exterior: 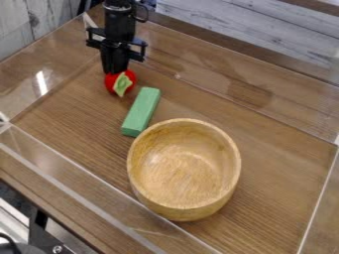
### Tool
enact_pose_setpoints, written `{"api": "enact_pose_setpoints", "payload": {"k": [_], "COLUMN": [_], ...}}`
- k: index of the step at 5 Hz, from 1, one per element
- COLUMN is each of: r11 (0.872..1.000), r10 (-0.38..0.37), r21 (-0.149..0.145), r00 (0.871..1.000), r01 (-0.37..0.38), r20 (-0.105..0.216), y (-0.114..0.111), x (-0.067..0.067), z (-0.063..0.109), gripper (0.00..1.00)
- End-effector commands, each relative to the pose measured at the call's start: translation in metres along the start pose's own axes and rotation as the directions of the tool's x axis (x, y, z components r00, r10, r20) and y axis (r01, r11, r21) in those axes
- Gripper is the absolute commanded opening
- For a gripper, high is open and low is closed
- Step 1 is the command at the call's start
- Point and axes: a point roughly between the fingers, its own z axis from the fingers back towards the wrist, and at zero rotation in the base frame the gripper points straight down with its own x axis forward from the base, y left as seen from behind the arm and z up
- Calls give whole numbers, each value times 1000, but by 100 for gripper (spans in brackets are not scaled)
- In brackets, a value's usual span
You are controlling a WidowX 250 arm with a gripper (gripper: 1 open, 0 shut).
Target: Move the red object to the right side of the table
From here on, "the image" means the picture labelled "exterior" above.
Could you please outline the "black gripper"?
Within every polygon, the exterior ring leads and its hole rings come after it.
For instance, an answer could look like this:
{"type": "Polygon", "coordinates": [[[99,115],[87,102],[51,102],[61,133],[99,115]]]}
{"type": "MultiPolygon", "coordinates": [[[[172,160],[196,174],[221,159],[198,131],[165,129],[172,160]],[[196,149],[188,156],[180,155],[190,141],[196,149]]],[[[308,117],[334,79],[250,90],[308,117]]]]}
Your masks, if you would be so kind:
{"type": "Polygon", "coordinates": [[[85,44],[99,50],[103,73],[119,73],[126,70],[127,61],[143,61],[146,43],[134,37],[135,23],[145,23],[147,18],[138,18],[135,0],[103,0],[103,27],[86,28],[85,44]]]}

